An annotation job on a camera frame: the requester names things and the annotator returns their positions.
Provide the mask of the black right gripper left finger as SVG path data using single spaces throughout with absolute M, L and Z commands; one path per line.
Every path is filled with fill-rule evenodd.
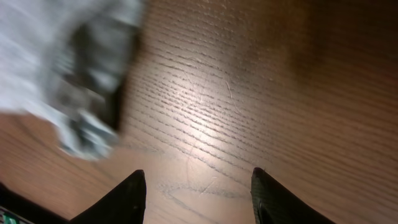
M 136 170 L 70 223 L 143 224 L 146 192 L 144 171 Z

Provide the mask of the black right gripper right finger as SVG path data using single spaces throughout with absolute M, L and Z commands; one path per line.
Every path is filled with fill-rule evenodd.
M 252 173 L 251 197 L 256 224 L 333 224 L 259 167 Z

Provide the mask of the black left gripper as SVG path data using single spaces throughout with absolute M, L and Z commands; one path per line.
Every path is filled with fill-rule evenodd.
M 118 142 L 118 90 L 134 55 L 140 20 L 95 16 L 58 30 L 46 68 L 47 119 L 59 147 L 88 161 Z

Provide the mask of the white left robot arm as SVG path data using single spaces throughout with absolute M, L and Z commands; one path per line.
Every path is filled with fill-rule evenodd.
M 118 90 L 136 52 L 144 0 L 1 2 L 1 111 L 55 128 L 61 150 L 108 157 Z

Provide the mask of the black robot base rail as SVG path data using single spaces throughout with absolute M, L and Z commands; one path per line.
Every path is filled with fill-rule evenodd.
M 67 224 L 69 221 L 1 183 L 1 224 Z

